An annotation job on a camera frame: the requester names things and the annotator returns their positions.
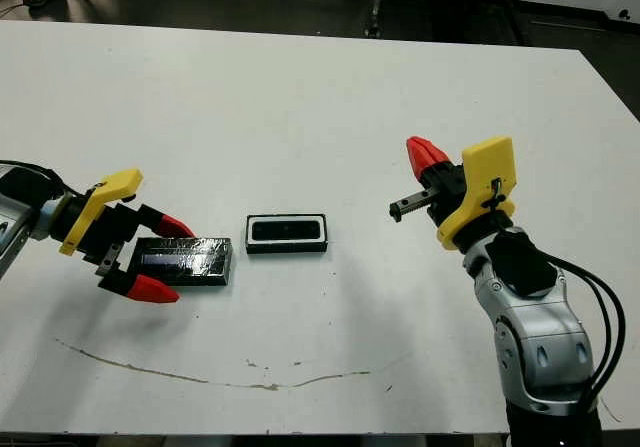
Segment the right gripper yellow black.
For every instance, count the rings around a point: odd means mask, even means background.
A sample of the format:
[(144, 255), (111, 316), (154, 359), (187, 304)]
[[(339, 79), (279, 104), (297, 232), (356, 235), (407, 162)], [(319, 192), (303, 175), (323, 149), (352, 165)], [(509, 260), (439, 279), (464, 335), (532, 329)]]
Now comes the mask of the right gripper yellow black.
[(515, 205), (509, 196), (515, 187), (515, 160), (511, 138), (493, 137), (465, 149), (459, 165), (424, 138), (412, 136), (406, 147), (422, 190), (389, 205), (395, 221), (425, 207), (446, 250), (468, 250), (512, 225)]

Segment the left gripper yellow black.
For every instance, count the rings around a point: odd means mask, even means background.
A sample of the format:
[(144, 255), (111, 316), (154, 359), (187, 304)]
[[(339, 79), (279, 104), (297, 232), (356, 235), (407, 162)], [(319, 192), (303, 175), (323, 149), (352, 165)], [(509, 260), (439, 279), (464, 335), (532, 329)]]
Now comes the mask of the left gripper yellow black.
[(135, 197), (142, 179), (140, 170), (128, 169), (104, 177), (83, 195), (72, 196), (58, 216), (59, 252), (66, 256), (83, 253), (84, 261), (97, 266), (96, 274), (103, 277), (98, 286), (104, 290), (139, 302), (175, 303), (179, 294), (163, 282), (116, 272), (117, 257), (139, 223), (160, 237), (195, 236), (174, 217), (147, 205), (141, 205), (137, 214), (123, 204)]

